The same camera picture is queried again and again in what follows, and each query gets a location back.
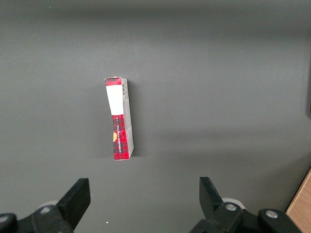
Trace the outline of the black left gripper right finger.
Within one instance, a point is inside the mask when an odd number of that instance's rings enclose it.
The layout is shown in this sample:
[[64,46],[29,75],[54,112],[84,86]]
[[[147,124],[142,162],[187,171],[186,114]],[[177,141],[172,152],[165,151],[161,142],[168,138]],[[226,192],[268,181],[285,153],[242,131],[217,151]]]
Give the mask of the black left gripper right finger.
[[199,180],[199,201],[204,214],[191,233],[299,233],[282,211],[261,209],[257,215],[231,201],[223,201],[209,177]]

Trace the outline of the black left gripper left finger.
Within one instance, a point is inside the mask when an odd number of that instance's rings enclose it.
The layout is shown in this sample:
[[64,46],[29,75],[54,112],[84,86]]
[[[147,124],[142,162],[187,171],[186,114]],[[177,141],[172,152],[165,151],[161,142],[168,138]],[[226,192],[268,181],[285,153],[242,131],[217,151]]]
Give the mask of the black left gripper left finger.
[[90,205],[89,179],[80,178],[56,203],[45,204],[23,219],[0,215],[2,233],[72,233]]

